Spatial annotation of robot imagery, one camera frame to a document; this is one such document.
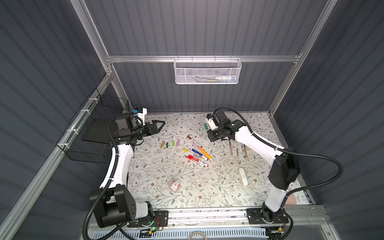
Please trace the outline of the purple highlighter pen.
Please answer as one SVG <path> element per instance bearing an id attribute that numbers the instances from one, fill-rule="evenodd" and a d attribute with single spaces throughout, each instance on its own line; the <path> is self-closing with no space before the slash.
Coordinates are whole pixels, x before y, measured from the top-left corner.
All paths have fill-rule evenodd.
<path id="1" fill-rule="evenodd" d="M 232 146 L 231 141 L 229 141 L 229 146 L 230 146 L 230 154 L 233 157 L 234 156 L 234 152 L 233 152 L 233 146 Z"/>

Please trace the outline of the orange highlighter pen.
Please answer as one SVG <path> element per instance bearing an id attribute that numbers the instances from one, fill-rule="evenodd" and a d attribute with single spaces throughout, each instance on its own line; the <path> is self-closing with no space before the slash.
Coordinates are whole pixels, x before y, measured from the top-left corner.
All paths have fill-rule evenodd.
<path id="1" fill-rule="evenodd" d="M 199 150 L 203 153 L 205 157 L 207 157 L 208 160 L 211 160 L 212 157 L 201 147 L 199 147 Z"/>

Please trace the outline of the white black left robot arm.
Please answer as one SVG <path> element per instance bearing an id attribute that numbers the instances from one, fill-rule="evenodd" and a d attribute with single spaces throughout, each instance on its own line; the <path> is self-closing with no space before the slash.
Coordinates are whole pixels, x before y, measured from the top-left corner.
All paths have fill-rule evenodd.
<path id="1" fill-rule="evenodd" d="M 138 140 L 158 134 L 165 121 L 145 123 L 145 114 L 122 114 L 107 125 L 112 159 L 99 190 L 90 195 L 91 213 L 100 228 L 137 222 L 150 226 L 155 213 L 150 202 L 138 202 L 127 188 L 129 164 Z"/>

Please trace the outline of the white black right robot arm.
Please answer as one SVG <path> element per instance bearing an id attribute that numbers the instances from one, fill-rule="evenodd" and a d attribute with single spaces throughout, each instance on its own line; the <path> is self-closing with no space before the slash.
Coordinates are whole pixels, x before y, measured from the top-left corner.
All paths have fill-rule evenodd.
<path id="1" fill-rule="evenodd" d="M 257 207 L 257 215 L 266 223 L 285 219 L 279 208 L 284 192 L 271 183 L 273 162 L 281 155 L 261 143 L 242 127 L 237 135 L 245 142 L 210 142 L 203 127 L 202 114 L 163 114 L 164 133 L 156 138 L 181 140 L 181 145 L 156 149 L 154 199 L 161 208 Z"/>

